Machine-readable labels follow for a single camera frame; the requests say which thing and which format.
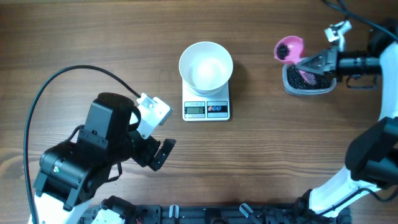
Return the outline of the pink measuring scoop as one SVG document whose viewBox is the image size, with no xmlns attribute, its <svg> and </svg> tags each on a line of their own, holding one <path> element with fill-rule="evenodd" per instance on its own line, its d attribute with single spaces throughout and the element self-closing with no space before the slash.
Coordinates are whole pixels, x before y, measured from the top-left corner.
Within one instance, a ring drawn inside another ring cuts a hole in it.
<svg viewBox="0 0 398 224">
<path fill-rule="evenodd" d="M 304 51 L 304 41 L 297 36 L 287 36 L 282 38 L 274 47 L 274 58 L 282 62 L 284 65 L 294 65 L 302 60 L 302 53 Z M 299 70 L 303 79 L 311 84 L 316 84 L 314 74 Z"/>
</svg>

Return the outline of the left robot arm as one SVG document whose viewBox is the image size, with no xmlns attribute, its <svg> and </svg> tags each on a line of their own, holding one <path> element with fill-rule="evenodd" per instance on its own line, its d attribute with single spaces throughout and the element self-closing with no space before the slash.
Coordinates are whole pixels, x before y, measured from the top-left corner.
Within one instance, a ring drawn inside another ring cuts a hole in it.
<svg viewBox="0 0 398 224">
<path fill-rule="evenodd" d="M 142 94 L 137 101 L 100 93 L 91 103 L 85 124 L 72 137 L 41 156 L 34 182 L 30 223 L 76 223 L 96 191 L 110 177 L 113 166 L 122 174 L 122 162 L 133 159 L 141 167 L 159 170 L 176 141 L 160 142 L 151 134 L 165 123 L 172 108 L 158 97 Z"/>
</svg>

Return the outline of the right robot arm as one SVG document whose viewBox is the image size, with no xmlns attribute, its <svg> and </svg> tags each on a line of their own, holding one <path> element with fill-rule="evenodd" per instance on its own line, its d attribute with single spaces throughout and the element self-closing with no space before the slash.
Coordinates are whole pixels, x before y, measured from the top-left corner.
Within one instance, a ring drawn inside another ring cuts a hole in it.
<svg viewBox="0 0 398 224">
<path fill-rule="evenodd" d="M 397 186 L 397 24 L 374 26 L 365 52 L 347 52 L 344 35 L 349 21 L 325 30 L 333 45 L 301 60 L 297 68 L 333 78 L 375 75 L 382 78 L 382 100 L 378 121 L 350 143 L 343 168 L 323 185 L 309 192 L 308 209 L 316 216 L 335 218 L 365 195 L 388 202 L 393 192 L 381 198 L 377 192 Z"/>
</svg>

